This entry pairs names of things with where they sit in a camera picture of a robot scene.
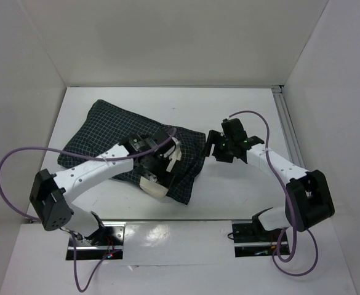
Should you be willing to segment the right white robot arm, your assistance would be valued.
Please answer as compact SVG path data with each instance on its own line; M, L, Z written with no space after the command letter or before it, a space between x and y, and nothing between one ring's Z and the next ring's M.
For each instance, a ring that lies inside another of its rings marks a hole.
M304 232L335 214L324 173L299 167L267 148L261 138L247 136L239 119L225 119L221 132L210 130L204 153L218 162L240 159L276 177L284 188L285 204L252 217L251 233L258 241L266 240L277 229L295 227Z

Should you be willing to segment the dark checkered pillowcase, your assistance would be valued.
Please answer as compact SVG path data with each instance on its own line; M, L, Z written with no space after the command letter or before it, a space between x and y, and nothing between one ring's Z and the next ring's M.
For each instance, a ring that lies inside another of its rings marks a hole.
M181 143L182 162L167 196L187 205L191 199L194 181L204 165L206 134L179 126L176 129L175 137ZM66 143L63 150L96 157L130 135L153 135L158 130L171 131L172 126L107 101L97 100L81 128Z

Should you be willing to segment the cream white pillow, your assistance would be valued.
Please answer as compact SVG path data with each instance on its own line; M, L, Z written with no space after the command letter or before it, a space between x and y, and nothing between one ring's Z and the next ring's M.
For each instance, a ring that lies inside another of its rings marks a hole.
M140 186L141 190L143 190L148 195L150 195L156 199L162 199L168 193L168 188L166 188L154 181L151 181L143 176L140 177L139 186Z

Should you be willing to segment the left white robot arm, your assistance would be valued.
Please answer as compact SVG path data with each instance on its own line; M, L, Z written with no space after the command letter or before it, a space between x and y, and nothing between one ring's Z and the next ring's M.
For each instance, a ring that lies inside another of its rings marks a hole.
M46 231L64 229L98 245L112 233L97 213L74 205L96 185L117 175L136 172L138 186L148 195L164 198L181 166L181 142L173 133L157 131L152 136L133 135L88 161L51 174L44 169L34 179L30 202Z

